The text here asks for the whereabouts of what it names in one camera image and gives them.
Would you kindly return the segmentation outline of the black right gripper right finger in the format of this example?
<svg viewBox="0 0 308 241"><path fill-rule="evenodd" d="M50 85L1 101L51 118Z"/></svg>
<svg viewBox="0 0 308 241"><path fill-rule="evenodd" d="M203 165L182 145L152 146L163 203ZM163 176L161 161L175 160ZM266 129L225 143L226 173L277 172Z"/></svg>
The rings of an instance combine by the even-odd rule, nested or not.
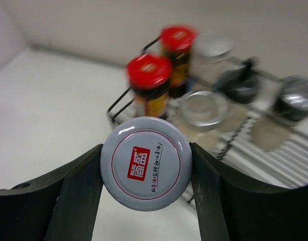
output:
<svg viewBox="0 0 308 241"><path fill-rule="evenodd" d="M201 240L308 240L308 185L271 185L190 147Z"/></svg>

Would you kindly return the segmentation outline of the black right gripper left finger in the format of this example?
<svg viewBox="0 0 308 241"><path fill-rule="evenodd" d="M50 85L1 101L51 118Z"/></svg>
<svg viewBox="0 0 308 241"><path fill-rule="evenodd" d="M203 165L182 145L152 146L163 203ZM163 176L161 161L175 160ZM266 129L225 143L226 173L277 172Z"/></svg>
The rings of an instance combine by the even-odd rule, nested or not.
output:
<svg viewBox="0 0 308 241"><path fill-rule="evenodd" d="M91 240L103 187L102 145L12 189L0 189L0 240Z"/></svg>

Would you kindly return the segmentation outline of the labelled lid brown jar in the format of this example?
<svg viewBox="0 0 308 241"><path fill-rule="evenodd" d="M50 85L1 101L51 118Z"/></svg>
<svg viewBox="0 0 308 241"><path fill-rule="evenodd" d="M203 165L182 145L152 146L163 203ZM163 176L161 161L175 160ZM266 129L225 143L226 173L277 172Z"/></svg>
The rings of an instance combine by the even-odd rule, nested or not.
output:
<svg viewBox="0 0 308 241"><path fill-rule="evenodd" d="M108 136L100 154L100 173L107 191L120 204L156 211L184 193L192 173L192 151L170 122L136 117Z"/></svg>

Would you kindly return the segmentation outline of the clear glass jar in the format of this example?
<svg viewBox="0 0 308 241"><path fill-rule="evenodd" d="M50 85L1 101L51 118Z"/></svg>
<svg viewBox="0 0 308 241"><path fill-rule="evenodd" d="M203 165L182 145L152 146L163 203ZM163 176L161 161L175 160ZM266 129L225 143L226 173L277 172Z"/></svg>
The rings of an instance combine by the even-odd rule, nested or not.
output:
<svg viewBox="0 0 308 241"><path fill-rule="evenodd" d="M197 143L211 152L219 139L221 127L228 109L226 98L210 91L194 91L185 94L172 117L175 125L189 142Z"/></svg>

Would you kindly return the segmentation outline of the black knob lid grinder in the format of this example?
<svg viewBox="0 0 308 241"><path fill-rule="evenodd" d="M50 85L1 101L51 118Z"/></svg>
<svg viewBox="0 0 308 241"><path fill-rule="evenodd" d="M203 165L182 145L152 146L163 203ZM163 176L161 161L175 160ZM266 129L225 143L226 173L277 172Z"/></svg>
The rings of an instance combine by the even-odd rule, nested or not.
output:
<svg viewBox="0 0 308 241"><path fill-rule="evenodd" d="M254 102L261 88L254 72L256 64L255 57L247 58L238 67L224 71L212 85L213 91L223 94L228 102L227 115L220 132L233 132L244 122L249 105Z"/></svg>

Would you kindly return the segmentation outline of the silver lid white bottle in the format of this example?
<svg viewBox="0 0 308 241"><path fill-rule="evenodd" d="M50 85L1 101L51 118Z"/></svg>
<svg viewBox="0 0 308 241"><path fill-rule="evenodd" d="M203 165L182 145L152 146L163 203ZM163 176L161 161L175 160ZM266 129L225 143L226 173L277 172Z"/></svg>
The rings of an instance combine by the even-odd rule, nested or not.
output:
<svg viewBox="0 0 308 241"><path fill-rule="evenodd" d="M190 76L214 84L225 70L233 44L224 36L207 31L200 33L192 46Z"/></svg>

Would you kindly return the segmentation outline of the red lid sauce jar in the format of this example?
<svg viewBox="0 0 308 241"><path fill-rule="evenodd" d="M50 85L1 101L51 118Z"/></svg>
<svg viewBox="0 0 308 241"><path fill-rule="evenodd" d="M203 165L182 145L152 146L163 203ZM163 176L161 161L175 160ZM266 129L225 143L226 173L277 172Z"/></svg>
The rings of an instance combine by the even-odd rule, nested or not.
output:
<svg viewBox="0 0 308 241"><path fill-rule="evenodd" d="M188 25L168 25L161 30L161 52L172 63L170 97L180 98L188 89L192 45L198 31Z"/></svg>
<svg viewBox="0 0 308 241"><path fill-rule="evenodd" d="M134 92L135 116L167 118L172 64L165 56L142 54L126 67L129 85Z"/></svg>

